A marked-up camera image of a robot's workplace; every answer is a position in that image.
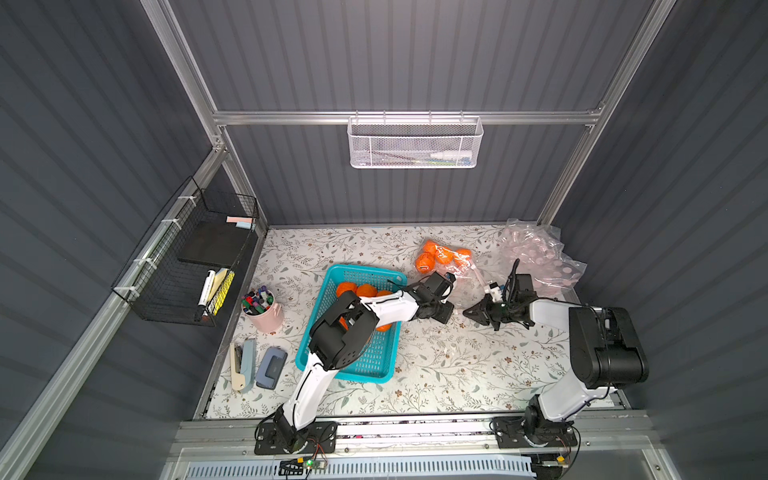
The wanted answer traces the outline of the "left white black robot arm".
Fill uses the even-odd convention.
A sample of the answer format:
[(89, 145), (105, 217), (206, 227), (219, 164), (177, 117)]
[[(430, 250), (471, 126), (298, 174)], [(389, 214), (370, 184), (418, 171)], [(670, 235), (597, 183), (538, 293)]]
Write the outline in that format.
[(345, 292), (310, 328), (309, 356), (296, 389), (272, 417), (278, 437), (293, 453), (310, 437), (310, 426), (331, 381), (362, 355), (377, 329), (414, 319), (445, 324), (456, 277), (434, 272), (386, 296)]

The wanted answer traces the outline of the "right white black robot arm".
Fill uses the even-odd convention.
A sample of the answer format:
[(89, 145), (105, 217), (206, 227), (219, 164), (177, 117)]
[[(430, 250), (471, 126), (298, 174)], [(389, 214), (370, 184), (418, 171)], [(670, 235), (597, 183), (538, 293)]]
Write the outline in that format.
[(525, 435), (532, 438), (541, 431), (568, 429), (571, 418), (592, 401), (646, 381), (650, 368), (626, 309), (542, 297), (532, 276), (518, 271), (519, 265), (515, 260), (505, 282), (489, 284), (463, 315), (496, 331), (517, 323), (527, 329), (548, 326), (568, 335), (570, 369), (529, 401), (521, 421)]

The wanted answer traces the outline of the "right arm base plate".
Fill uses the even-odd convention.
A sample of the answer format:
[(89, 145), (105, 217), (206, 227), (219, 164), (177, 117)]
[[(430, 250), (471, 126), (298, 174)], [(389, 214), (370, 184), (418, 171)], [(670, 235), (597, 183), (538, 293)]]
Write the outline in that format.
[(563, 447), (570, 450), (579, 443), (571, 422), (500, 416), (492, 418), (489, 427), (501, 449)]

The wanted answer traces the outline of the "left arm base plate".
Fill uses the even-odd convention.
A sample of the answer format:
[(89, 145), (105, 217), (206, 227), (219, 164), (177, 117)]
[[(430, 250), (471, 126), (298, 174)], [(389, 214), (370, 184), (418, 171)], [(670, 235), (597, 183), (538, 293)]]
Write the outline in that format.
[(255, 430), (254, 454), (276, 456), (334, 453), (338, 427), (337, 422), (316, 421), (308, 427), (294, 430), (268, 420), (260, 423)]

